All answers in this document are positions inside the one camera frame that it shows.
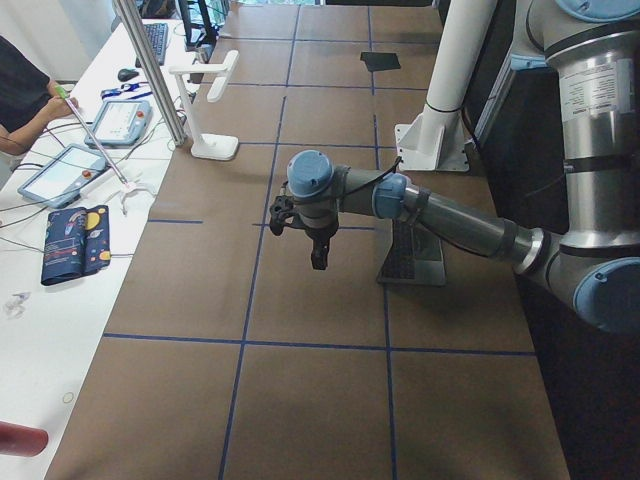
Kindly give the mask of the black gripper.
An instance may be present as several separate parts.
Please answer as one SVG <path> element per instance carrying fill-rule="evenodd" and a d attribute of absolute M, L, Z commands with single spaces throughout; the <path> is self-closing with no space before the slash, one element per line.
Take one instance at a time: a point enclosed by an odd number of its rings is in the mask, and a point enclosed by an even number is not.
<path fill-rule="evenodd" d="M 327 215 L 313 218 L 301 215 L 300 220 L 306 235 L 313 240 L 310 255 L 313 269 L 326 270 L 328 267 L 330 240 L 339 228 L 338 216 Z"/>

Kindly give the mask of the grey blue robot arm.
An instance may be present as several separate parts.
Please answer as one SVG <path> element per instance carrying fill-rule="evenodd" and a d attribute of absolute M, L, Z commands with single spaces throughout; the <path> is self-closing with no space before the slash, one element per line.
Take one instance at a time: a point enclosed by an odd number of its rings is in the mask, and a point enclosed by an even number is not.
<path fill-rule="evenodd" d="M 592 327 L 639 330 L 639 5 L 452 1 L 422 111 L 386 170 L 306 150 L 269 227 L 328 264 L 343 213 L 503 261 Z"/>

